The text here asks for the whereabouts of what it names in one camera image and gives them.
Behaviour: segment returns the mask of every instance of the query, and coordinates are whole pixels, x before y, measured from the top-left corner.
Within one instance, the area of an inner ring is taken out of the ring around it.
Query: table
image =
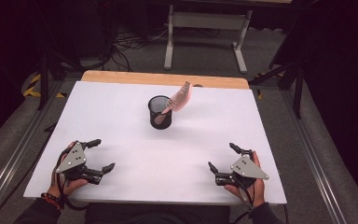
[[[172,125],[156,130],[149,123],[147,102],[171,96],[185,80],[193,88],[187,105],[173,112]],[[100,185],[87,185],[71,198],[105,203],[241,203],[214,183],[208,161],[220,172],[239,157],[228,143],[257,151],[269,175],[266,199],[286,203],[282,183],[255,98],[243,78],[196,77],[88,71],[71,92],[62,116],[24,192],[36,198],[49,185],[52,167],[72,141],[100,138],[85,151],[90,169],[112,162],[115,169]]]
[[[290,4],[292,0],[258,0],[260,3]],[[175,12],[173,5],[170,5],[168,15],[168,42],[165,53],[164,68],[170,70],[172,67],[173,54],[173,27],[192,27],[209,29],[226,29],[240,31],[237,42],[232,43],[234,54],[237,59],[241,73],[247,73],[247,68],[242,55],[242,43],[245,38],[249,22],[252,17],[252,10],[247,10],[245,15],[224,15],[209,13]]]

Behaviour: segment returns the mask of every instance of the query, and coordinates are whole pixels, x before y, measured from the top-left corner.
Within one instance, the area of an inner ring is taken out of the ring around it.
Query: white metal stand
[[[174,12],[173,6],[170,6],[170,14],[168,16],[168,43],[165,53],[164,68],[170,70],[172,67],[173,55],[173,27],[192,27],[192,28],[209,28],[224,30],[239,30],[240,38],[238,42],[233,42],[237,63],[241,73],[246,73],[246,65],[242,56],[241,47],[246,31],[248,30],[252,11],[246,12],[246,15],[222,15],[208,13],[190,13],[190,12]]]

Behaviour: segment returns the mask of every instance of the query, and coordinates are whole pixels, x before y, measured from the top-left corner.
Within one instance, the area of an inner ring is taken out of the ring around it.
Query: pink object
[[[169,102],[167,103],[167,107],[161,112],[161,115],[158,115],[155,118],[156,124],[162,123],[166,117],[164,114],[168,113],[170,110],[177,112],[182,109],[190,99],[192,88],[193,86],[191,83],[186,82],[185,85],[183,85],[183,87],[173,97],[170,98]]]

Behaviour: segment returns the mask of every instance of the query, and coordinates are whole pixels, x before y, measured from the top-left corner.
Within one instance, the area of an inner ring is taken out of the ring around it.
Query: sleeve
[[[249,218],[253,219],[254,224],[282,224],[269,207],[269,203],[258,205]]]
[[[19,217],[17,217],[14,223],[55,224],[57,223],[60,215],[61,212],[57,210],[54,205],[47,203],[41,198],[38,198],[25,211],[23,211]]]

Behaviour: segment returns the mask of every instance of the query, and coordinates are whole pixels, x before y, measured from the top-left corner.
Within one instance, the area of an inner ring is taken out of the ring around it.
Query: wooden table edge
[[[176,74],[133,73],[113,71],[86,71],[81,81],[126,84],[183,86],[185,81],[209,88],[249,90],[248,81],[241,77],[206,77]]]

